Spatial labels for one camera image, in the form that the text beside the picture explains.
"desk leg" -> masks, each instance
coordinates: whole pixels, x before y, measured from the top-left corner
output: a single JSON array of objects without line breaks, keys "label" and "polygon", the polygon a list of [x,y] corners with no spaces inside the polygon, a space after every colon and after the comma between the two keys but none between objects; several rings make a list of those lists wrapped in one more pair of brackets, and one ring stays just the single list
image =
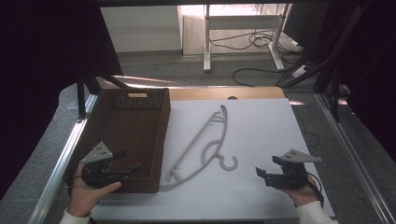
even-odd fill
[{"label": "desk leg", "polygon": [[210,26],[210,16],[209,16],[210,5],[206,5],[205,14],[205,50],[204,50],[204,71],[210,72],[210,42],[209,42],[209,26]]},{"label": "desk leg", "polygon": [[280,59],[279,53],[277,52],[277,42],[279,41],[280,33],[282,32],[283,29],[283,24],[285,23],[286,14],[288,13],[288,8],[289,8],[289,4],[286,4],[282,14],[280,15],[280,19],[276,27],[274,41],[268,45],[268,48],[271,51],[271,55],[274,58],[276,69],[278,71],[285,70],[285,66],[283,66],[282,60]]}]

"wall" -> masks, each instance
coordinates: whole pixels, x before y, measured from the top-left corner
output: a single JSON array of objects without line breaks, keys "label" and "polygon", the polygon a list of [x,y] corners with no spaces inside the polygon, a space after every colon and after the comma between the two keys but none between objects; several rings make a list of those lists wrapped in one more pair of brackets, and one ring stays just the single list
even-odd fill
[{"label": "wall", "polygon": [[101,8],[116,52],[181,49],[177,6]]}]

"metal rail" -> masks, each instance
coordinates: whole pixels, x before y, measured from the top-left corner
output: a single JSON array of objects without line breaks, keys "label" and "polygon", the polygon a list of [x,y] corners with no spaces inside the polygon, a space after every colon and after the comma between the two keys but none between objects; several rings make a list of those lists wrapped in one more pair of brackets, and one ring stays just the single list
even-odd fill
[{"label": "metal rail", "polygon": [[[89,96],[86,103],[87,113],[90,113],[92,111],[92,107],[96,100],[97,95]],[[37,204],[35,205],[35,210],[30,216],[28,224],[41,224],[44,222],[47,213],[50,210],[50,206],[52,205],[53,199],[55,198],[56,193],[58,192],[58,189],[62,183],[62,176],[64,174],[64,170],[66,169],[67,163],[69,163],[70,161],[78,139],[80,138],[81,133],[84,130],[86,122],[87,119],[83,119],[82,121],[78,121],[74,126],[73,131],[71,132],[64,146],[64,150],[62,151],[61,156],[56,163],[51,176],[49,177],[49,181],[47,182],[46,187],[41,193]]]},{"label": "metal rail", "polygon": [[332,113],[329,110],[330,104],[327,101],[324,93],[317,93],[316,96],[324,114],[326,115],[327,120],[332,126],[332,130],[341,143],[341,146],[345,151],[352,168],[354,169],[382,223],[396,223],[393,214],[389,210],[387,202],[364,167],[363,162],[361,161],[352,143],[349,141],[349,138],[347,137],[341,122],[336,122],[332,116]]}]

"white board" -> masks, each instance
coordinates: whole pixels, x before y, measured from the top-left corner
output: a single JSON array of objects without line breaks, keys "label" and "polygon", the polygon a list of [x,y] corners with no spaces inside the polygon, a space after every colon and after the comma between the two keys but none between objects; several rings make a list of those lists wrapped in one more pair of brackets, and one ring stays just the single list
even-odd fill
[{"label": "white board", "polygon": [[[219,152],[227,165],[238,159],[238,167],[225,171],[214,158],[204,170],[173,189],[155,194],[110,194],[92,210],[98,220],[199,221],[265,220],[297,217],[291,199],[265,187],[255,167],[270,174],[282,174],[272,156],[282,156],[292,148],[308,153],[288,99],[172,101],[166,133],[161,182],[166,173],[207,119],[220,106],[228,112],[228,127]],[[219,139],[221,124],[207,127],[180,164],[180,172],[198,167],[204,145]],[[308,172],[318,176],[313,163]],[[326,192],[324,209],[333,217]]]}]

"white surface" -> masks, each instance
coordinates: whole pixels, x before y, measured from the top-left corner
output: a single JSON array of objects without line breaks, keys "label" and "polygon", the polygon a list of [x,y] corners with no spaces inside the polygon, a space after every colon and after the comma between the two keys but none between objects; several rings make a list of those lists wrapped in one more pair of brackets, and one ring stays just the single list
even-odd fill
[{"label": "white surface", "polygon": [[[228,111],[228,130],[219,152],[225,163],[232,165],[232,156],[239,166],[231,172],[221,169],[215,158],[206,168],[174,189],[162,189],[156,194],[110,194],[92,210],[95,219],[139,221],[197,221],[197,220],[263,220],[297,217],[289,197],[265,187],[256,175],[255,167],[268,173],[281,174],[272,156],[282,156],[291,148],[309,153],[288,99],[230,100],[230,101],[173,101],[163,153],[163,175],[197,134],[207,119],[220,106]],[[202,136],[205,143],[219,139],[220,124],[211,125]],[[200,160],[201,148],[180,164],[180,171]],[[318,175],[313,163],[306,170]],[[334,213],[326,193],[324,208]]]},{"label": "white surface", "polygon": [[177,6],[102,7],[116,52],[181,49]]}]

